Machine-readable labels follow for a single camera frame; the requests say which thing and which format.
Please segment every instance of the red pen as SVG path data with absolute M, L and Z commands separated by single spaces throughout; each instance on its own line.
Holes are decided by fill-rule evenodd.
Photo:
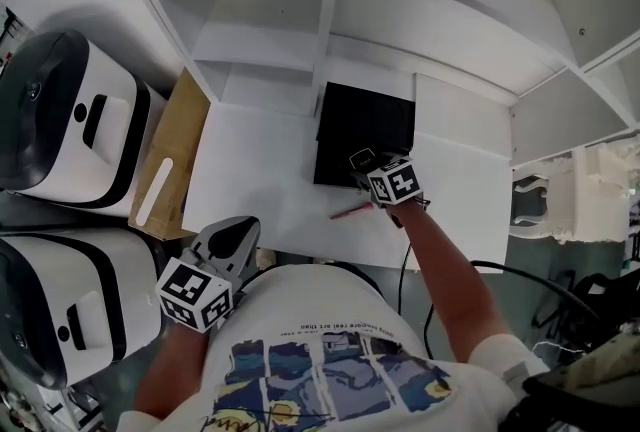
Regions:
M 356 213 L 364 212 L 367 210 L 373 210 L 373 203 L 371 201 L 369 201 L 368 203 L 356 206 L 355 208 L 351 208 L 350 210 L 346 210 L 344 212 L 331 215 L 331 217 L 329 218 L 331 220 L 342 219 L 343 217 L 349 217 L 350 215 L 355 215 Z

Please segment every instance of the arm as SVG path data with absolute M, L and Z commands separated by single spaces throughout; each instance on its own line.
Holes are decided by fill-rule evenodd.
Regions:
M 413 200 L 389 207 L 404 226 L 435 310 L 459 362 L 482 340 L 509 333 L 480 274 Z
M 136 393 L 134 409 L 165 419 L 200 390 L 209 335 L 172 325 Z

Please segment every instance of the cardboard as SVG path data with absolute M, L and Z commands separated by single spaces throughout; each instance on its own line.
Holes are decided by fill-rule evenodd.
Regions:
M 184 201 L 210 102 L 184 69 L 158 123 L 129 214 L 129 225 L 160 240 L 190 236 Z

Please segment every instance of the wrist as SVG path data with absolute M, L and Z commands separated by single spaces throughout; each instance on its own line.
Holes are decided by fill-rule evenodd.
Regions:
M 388 208 L 389 212 L 401 221 L 408 215 L 422 211 L 422 207 L 413 199 L 407 199 L 400 204 L 388 206 Z

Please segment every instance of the graphic print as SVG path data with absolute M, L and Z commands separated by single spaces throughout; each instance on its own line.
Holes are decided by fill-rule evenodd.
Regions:
M 341 421 L 376 414 L 391 407 L 389 389 L 363 356 L 358 333 L 322 335 L 329 394 Z
M 220 389 L 213 413 L 203 430 L 266 432 L 267 416 L 262 404 L 260 380 L 238 382 Z
M 426 411 L 452 393 L 444 370 L 408 354 L 383 355 L 377 359 L 398 388 L 409 412 Z
M 269 349 L 269 369 L 271 375 L 293 376 L 311 369 L 309 345 L 306 343 L 285 343 Z
M 245 341 L 238 343 L 231 349 L 231 371 L 224 378 L 227 384 L 246 382 L 264 377 L 264 342 Z
M 307 342 L 235 345 L 228 385 L 220 388 L 203 432 L 317 432 L 394 408 L 398 395 L 414 413 L 453 394 L 446 372 L 398 343 L 347 331 L 312 341 L 321 342 L 321 354 Z
M 318 430 L 332 419 L 323 411 L 313 380 L 309 345 L 285 343 L 269 349 L 271 376 L 266 379 L 267 398 L 274 430 Z

